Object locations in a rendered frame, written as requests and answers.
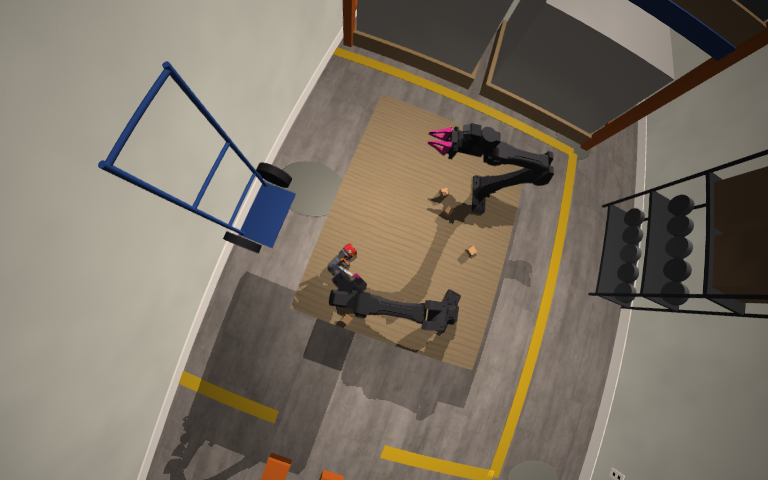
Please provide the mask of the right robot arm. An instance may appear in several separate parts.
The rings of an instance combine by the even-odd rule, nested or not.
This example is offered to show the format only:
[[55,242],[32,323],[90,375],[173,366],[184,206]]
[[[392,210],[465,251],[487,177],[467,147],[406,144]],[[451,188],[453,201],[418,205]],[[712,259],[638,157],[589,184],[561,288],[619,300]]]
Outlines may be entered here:
[[492,166],[510,164],[524,167],[503,175],[484,177],[474,175],[472,212],[485,213],[485,199],[488,197],[486,195],[490,197],[490,194],[502,188],[523,183],[546,185],[554,175],[554,167],[550,166],[553,161],[553,152],[535,154],[517,149],[502,141],[500,143],[500,132],[491,127],[484,127],[481,131],[481,125],[474,123],[463,125],[463,131],[459,130],[458,152],[477,157],[483,155],[483,162]]

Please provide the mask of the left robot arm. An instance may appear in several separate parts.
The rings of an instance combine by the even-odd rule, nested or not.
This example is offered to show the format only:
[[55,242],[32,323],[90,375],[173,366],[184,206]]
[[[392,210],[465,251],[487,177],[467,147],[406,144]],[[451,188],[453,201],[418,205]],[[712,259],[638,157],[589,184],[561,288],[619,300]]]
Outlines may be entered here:
[[[450,289],[447,291],[442,302],[431,301],[431,300],[428,300],[428,301],[431,301],[431,302],[428,302],[426,300],[425,303],[410,304],[410,303],[389,301],[386,299],[383,300],[381,296],[370,295],[370,293],[362,292],[354,280],[349,282],[348,279],[346,279],[341,272],[335,274],[332,278],[332,281],[341,291],[331,290],[330,296],[329,296],[329,305],[354,309],[355,316],[359,318],[366,318],[366,316],[370,314],[401,317],[401,318],[409,319],[419,324],[422,324],[422,330],[427,330],[427,331],[437,330],[439,332],[440,330],[442,330],[441,333],[445,332],[448,324],[454,325],[454,323],[457,322],[457,319],[458,319],[458,311],[459,311],[458,302],[461,298],[461,295]],[[359,290],[359,291],[353,291],[353,290]],[[350,292],[351,294],[347,294]],[[347,295],[347,296],[342,296],[340,294]],[[355,297],[356,297],[356,300],[355,300]],[[455,304],[452,304],[454,302]],[[337,303],[338,305],[333,303]],[[354,306],[354,303],[355,303],[355,306]],[[449,306],[449,308],[447,308],[446,306]],[[458,311],[457,311],[457,306],[458,306]],[[426,321],[427,309],[430,309],[430,310],[428,310],[428,316]],[[445,320],[445,316],[446,316],[446,320]],[[449,319],[452,319],[452,322],[448,322]],[[440,326],[442,327],[440,328]]]

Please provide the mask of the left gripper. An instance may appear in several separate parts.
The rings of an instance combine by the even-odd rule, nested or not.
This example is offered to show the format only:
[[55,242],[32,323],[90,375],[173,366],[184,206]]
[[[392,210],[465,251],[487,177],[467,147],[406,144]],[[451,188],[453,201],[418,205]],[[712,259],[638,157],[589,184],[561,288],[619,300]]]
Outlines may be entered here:
[[353,277],[355,278],[354,281],[356,282],[356,284],[359,286],[362,292],[365,291],[367,283],[357,273],[355,276],[354,275]]

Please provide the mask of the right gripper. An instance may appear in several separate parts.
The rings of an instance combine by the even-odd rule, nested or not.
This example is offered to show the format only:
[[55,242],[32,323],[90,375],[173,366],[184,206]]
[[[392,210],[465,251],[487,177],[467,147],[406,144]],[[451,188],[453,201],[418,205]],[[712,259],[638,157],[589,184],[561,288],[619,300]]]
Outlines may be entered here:
[[[439,135],[440,133],[444,133],[444,135]],[[443,156],[449,153],[448,159],[452,159],[458,152],[459,127],[455,126],[454,130],[452,130],[452,127],[448,127],[438,131],[430,131],[429,135],[442,140],[428,141],[428,144],[434,147]],[[440,148],[437,145],[443,146],[443,148]]]

